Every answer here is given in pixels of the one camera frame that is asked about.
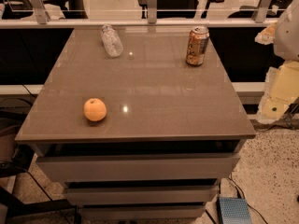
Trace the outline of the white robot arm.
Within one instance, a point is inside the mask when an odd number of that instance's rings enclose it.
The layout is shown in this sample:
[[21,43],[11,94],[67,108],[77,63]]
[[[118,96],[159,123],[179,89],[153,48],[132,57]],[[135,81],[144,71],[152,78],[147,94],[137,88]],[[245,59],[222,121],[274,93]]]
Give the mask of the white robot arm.
[[292,0],[278,19],[274,52],[284,60],[299,61],[299,0]]

